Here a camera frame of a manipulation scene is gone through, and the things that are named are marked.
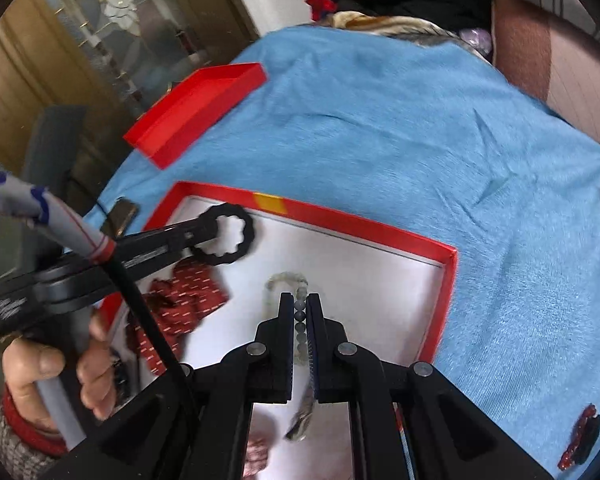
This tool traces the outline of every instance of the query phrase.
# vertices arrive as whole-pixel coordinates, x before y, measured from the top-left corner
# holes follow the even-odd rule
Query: bed
[[[583,408],[600,413],[600,144],[454,44],[293,27],[235,62],[268,82],[166,170],[133,152],[104,207],[139,203],[135,232],[192,180],[455,246],[436,367],[555,477],[578,478],[586,466],[557,463]]]

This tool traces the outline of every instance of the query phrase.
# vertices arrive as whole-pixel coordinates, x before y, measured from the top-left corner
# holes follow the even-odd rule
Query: red patterned cloth
[[[269,446],[263,438],[254,438],[247,443],[247,454],[244,457],[242,478],[251,480],[253,476],[267,466]]]
[[[200,264],[191,256],[173,267],[170,280],[154,280],[144,300],[152,311],[155,322],[178,359],[182,357],[181,338],[195,329],[203,317],[223,306],[229,297],[211,278],[211,267]],[[136,323],[129,342],[131,349],[144,358],[156,375],[166,368],[149,342],[144,330]]]

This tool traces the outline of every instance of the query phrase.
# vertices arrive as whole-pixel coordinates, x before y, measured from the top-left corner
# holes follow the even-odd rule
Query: red sleeve
[[[4,389],[2,409],[4,418],[13,433],[29,447],[53,458],[58,458],[66,453],[66,444],[61,437],[46,437],[20,416],[8,388]]]

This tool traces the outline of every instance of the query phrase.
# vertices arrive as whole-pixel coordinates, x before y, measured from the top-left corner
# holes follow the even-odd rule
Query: cable
[[[167,373],[171,376],[184,409],[190,439],[193,440],[198,426],[200,411],[196,405],[193,392],[187,384],[187,377],[184,370],[162,335],[138,287],[131,280],[122,263],[114,256],[109,261],[100,264],[100,267],[107,273],[107,276],[109,276],[110,280],[120,291],[122,298],[134,316],[136,316],[136,320],[138,320],[144,333],[154,346],[158,357],[167,369]]]
[[[80,191],[87,197],[89,198],[91,201],[95,202],[95,205],[98,207],[98,209],[100,209],[100,211],[102,211],[102,214],[104,215],[104,221],[109,225],[109,229],[111,229],[111,238],[113,238],[114,240],[116,239],[116,225],[113,223],[113,220],[111,219],[111,217],[109,216],[109,213],[107,212],[106,209],[104,209],[104,206],[100,203],[100,200],[98,200],[97,198],[95,198],[92,194],[91,191],[89,191],[87,189],[87,187],[81,183],[78,179],[76,179],[73,175],[69,175],[67,177],[67,181],[68,182],[73,182],[75,184],[75,186],[80,189]]]

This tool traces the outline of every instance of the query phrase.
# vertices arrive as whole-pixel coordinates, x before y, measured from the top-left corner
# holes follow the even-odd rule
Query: finger
[[[13,341],[2,354],[5,382],[16,410],[27,422],[43,430],[54,431],[56,425],[33,383],[55,377],[63,368],[62,352],[23,338]]]
[[[116,405],[116,390],[112,388],[105,398],[93,409],[93,415],[99,420],[105,420],[109,418],[109,415],[113,412],[113,408]]]
[[[109,368],[96,380],[86,383],[80,391],[82,403],[92,410],[107,396],[113,387],[113,368]]]
[[[61,351],[21,337],[2,354],[2,371],[11,393],[34,381],[56,377],[63,368]]]
[[[95,381],[111,368],[109,345],[103,341],[92,339],[89,348],[82,354],[76,366],[78,380],[82,384]]]
[[[97,341],[107,340],[107,329],[99,311],[95,310],[89,323],[89,333]]]

